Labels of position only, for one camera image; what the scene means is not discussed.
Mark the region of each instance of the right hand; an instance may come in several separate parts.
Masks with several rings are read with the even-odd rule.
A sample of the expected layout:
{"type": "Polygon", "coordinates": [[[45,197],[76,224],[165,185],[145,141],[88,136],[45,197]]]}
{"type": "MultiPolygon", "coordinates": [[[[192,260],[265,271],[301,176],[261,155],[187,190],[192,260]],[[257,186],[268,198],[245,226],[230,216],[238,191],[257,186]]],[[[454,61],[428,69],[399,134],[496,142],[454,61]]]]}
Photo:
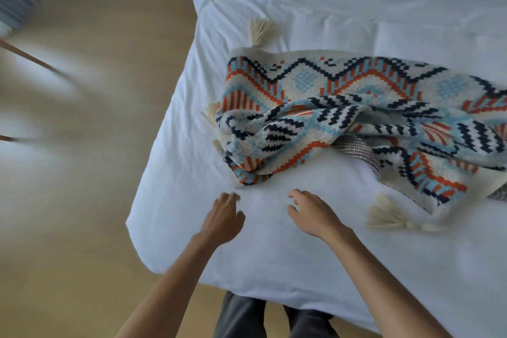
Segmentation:
{"type": "Polygon", "coordinates": [[[308,191],[291,190],[287,196],[294,199],[299,211],[288,205],[287,213],[302,231],[326,242],[334,233],[349,234],[345,226],[329,205],[317,195],[308,191]]]}

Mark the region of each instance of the white duvet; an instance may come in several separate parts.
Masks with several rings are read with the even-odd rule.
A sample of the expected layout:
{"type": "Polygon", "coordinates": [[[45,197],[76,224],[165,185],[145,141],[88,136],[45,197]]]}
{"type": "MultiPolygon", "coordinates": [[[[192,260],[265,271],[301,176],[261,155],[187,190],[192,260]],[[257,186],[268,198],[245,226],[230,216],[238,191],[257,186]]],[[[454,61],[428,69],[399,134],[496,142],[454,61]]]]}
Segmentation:
{"type": "MultiPolygon", "coordinates": [[[[195,39],[153,145],[127,226],[144,264],[162,273],[232,191],[201,110],[223,91],[227,53],[246,46],[252,17],[277,22],[269,51],[337,49],[415,59],[507,85],[507,0],[194,0],[195,39]]],[[[326,200],[342,221],[455,337],[505,336],[507,204],[464,208],[439,233],[364,226],[375,195],[415,204],[376,182],[361,161],[327,150],[239,192],[244,230],[220,247],[201,283],[296,308],[320,309],[377,330],[332,252],[286,213],[292,188],[326,200]]]]}

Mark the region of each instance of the wooden pole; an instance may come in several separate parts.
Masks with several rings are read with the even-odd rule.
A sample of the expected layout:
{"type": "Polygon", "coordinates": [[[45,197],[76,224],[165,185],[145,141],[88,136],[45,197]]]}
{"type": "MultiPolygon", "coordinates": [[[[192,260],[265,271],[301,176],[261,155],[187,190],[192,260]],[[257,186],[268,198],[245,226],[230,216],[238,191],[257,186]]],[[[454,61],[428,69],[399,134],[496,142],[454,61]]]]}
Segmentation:
{"type": "Polygon", "coordinates": [[[19,56],[21,56],[21,57],[23,57],[25,59],[28,59],[28,60],[30,60],[30,61],[32,61],[34,63],[37,63],[39,66],[47,68],[48,70],[56,71],[56,69],[53,66],[50,66],[49,64],[43,62],[42,60],[33,57],[29,53],[26,53],[25,51],[22,51],[19,48],[14,47],[13,45],[11,45],[11,44],[9,44],[6,41],[1,40],[1,39],[0,39],[0,47],[5,48],[6,50],[9,50],[10,52],[15,53],[16,55],[19,55],[19,56]]]}

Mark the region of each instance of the wooden floor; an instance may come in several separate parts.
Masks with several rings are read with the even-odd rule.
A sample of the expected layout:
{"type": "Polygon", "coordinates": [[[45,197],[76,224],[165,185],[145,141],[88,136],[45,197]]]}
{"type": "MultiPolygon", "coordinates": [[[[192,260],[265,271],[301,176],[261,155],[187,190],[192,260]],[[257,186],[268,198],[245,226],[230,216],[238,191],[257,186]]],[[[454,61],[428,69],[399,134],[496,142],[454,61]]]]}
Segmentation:
{"type": "MultiPolygon", "coordinates": [[[[112,337],[156,281],[124,222],[195,21],[192,0],[42,0],[8,41],[62,75],[0,50],[1,337],[112,337]]],[[[211,336],[222,296],[199,286],[179,336],[211,336]]],[[[279,305],[266,328],[287,336],[279,305]]]]}

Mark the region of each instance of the cream tassel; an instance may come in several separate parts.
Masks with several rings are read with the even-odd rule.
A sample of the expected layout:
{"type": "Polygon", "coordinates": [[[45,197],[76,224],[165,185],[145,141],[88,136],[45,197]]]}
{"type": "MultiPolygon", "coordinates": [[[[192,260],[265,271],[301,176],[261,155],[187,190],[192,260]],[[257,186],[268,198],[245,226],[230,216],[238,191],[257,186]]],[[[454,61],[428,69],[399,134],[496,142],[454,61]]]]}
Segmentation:
{"type": "Polygon", "coordinates": [[[387,195],[377,195],[370,208],[366,226],[371,228],[409,228],[427,232],[441,231],[442,228],[430,223],[415,223],[406,218],[395,203],[387,195]]]}
{"type": "Polygon", "coordinates": [[[219,102],[213,102],[206,106],[206,108],[201,112],[201,115],[204,119],[206,119],[213,127],[217,127],[217,121],[215,120],[215,116],[220,107],[219,102]]]}
{"type": "Polygon", "coordinates": [[[276,25],[274,21],[261,19],[259,17],[252,19],[248,29],[251,46],[257,47],[266,44],[275,32],[275,28],[276,25]]]}

